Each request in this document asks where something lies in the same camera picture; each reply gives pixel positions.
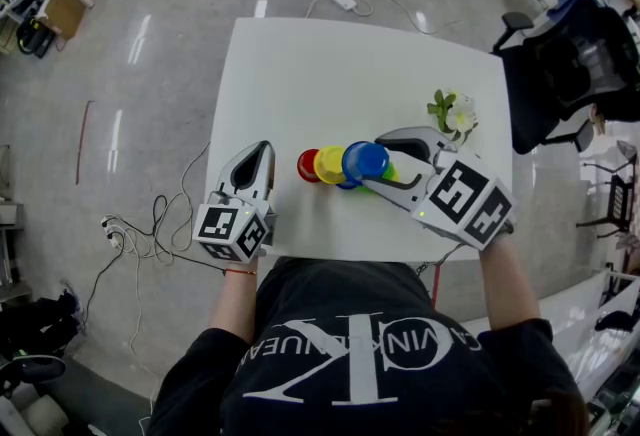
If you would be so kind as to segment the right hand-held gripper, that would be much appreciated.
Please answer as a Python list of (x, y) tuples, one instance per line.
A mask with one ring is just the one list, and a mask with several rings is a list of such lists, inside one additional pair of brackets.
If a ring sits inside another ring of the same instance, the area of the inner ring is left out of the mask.
[(429, 164), (409, 183), (365, 176), (362, 183), (392, 204), (412, 211), (434, 233), (479, 251), (504, 228), (515, 202), (500, 178), (474, 153), (445, 149), (445, 136), (429, 126), (404, 127), (374, 142)]

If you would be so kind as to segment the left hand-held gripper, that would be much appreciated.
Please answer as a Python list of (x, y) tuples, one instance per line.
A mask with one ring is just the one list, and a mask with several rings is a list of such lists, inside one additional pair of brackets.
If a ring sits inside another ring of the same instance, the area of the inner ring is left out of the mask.
[(277, 214), (267, 201), (275, 166), (273, 146), (259, 141), (223, 167), (215, 189), (217, 202), (199, 206), (192, 234), (213, 259), (250, 262), (264, 245), (272, 244)]

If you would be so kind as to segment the green paper cup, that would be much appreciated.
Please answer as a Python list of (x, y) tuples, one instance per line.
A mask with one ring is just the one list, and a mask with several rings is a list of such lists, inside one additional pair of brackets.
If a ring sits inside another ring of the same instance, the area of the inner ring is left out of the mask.
[[(389, 170), (389, 168), (390, 168), (390, 165), (391, 165), (391, 164), (393, 164), (393, 163), (392, 163), (392, 162), (389, 162), (388, 167), (386, 168), (386, 170), (384, 171), (384, 173), (383, 173), (379, 178), (381, 178), (381, 179), (385, 179), (385, 180), (391, 180), (391, 179), (390, 179), (391, 174), (390, 174), (390, 170)], [(358, 189), (358, 190), (360, 190), (360, 191), (363, 191), (363, 192), (369, 191), (369, 189), (368, 189), (366, 186), (364, 186), (364, 185), (363, 185), (363, 186), (359, 186), (359, 187), (357, 187), (357, 189)]]

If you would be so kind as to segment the red paper cup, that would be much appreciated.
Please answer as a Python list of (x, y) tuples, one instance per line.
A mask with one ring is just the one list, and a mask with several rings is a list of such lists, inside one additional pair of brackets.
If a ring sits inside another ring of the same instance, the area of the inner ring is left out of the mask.
[(307, 149), (301, 153), (297, 160), (297, 172), (299, 176), (306, 182), (309, 183), (319, 183), (320, 179), (316, 174), (314, 161), (318, 149)]

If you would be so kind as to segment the person's right forearm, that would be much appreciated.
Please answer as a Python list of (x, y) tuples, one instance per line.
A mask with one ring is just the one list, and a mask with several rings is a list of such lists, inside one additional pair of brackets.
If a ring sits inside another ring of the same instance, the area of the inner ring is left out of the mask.
[(538, 300), (507, 233), (479, 253), (489, 327), (493, 331), (540, 317)]

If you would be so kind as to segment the person's left forearm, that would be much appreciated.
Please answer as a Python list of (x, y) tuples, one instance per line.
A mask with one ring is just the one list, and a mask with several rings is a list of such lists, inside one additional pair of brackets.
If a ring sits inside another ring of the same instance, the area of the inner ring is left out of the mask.
[(224, 285), (217, 300), (210, 327), (222, 329), (252, 343), (255, 332), (257, 295), (256, 259), (249, 264), (232, 265), (224, 275)]

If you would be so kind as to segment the white potted flower plant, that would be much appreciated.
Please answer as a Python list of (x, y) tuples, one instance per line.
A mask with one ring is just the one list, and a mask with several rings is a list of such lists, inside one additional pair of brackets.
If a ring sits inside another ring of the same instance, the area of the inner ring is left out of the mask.
[(436, 119), (439, 131), (460, 146), (479, 125), (475, 102), (461, 92), (436, 90), (427, 110)]

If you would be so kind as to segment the white table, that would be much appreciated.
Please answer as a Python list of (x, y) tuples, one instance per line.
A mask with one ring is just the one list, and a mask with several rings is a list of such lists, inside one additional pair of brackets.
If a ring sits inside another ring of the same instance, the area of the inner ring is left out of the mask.
[(502, 62), (408, 31), (319, 19), (240, 18), (229, 44), (210, 139), (206, 187), (258, 141), (275, 150), (272, 253), (330, 260), (422, 262), (472, 249), (422, 228), (383, 198), (303, 181), (310, 148), (347, 146), (431, 123), (436, 92), (470, 97), (479, 119), (467, 147), (505, 184), (513, 177)]

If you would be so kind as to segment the person's black printed shirt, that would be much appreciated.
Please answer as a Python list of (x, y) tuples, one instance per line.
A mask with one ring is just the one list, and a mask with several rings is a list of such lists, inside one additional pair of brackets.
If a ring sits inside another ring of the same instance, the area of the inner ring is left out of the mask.
[(257, 292), (255, 338), (199, 335), (147, 436), (571, 436), (577, 385), (532, 319), (471, 335), (399, 263), (288, 259)]

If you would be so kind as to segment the black office chair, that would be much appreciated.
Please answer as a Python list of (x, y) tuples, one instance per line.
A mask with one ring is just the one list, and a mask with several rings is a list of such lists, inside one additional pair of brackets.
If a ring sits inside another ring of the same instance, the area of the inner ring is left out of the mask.
[(534, 23), (520, 12), (502, 21), (505, 31), (492, 54), (504, 67), (516, 153), (531, 152), (584, 107), (640, 94), (640, 49), (614, 9), (579, 0), (549, 29), (511, 47), (508, 39)]

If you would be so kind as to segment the black metal chair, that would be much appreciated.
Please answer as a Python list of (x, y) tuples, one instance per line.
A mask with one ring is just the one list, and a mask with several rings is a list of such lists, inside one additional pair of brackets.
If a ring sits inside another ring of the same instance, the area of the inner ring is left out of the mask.
[(614, 230), (597, 235), (597, 239), (604, 239), (617, 234), (629, 234), (632, 225), (633, 202), (636, 195), (636, 178), (639, 151), (637, 147), (626, 141), (616, 142), (617, 150), (625, 158), (625, 162), (616, 168), (602, 166), (595, 162), (582, 163), (582, 167), (593, 167), (609, 174), (605, 182), (609, 186), (607, 209), (604, 217), (576, 223), (576, 228), (613, 225)]

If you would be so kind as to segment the white side desk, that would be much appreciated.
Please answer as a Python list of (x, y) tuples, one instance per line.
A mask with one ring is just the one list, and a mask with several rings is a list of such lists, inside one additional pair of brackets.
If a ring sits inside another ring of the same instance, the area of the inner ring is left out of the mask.
[(640, 298), (640, 277), (603, 270), (539, 302), (553, 330), (553, 345), (566, 361), (587, 401), (631, 354), (640, 341), (640, 321), (630, 332), (595, 330), (602, 317), (632, 314)]

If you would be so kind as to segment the small black bag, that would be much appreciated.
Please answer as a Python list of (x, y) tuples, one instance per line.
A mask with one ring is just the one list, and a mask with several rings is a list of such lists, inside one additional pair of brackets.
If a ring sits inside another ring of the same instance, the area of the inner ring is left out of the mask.
[(600, 317), (594, 326), (594, 330), (596, 332), (606, 330), (632, 332), (635, 324), (636, 320), (631, 314), (617, 310)]

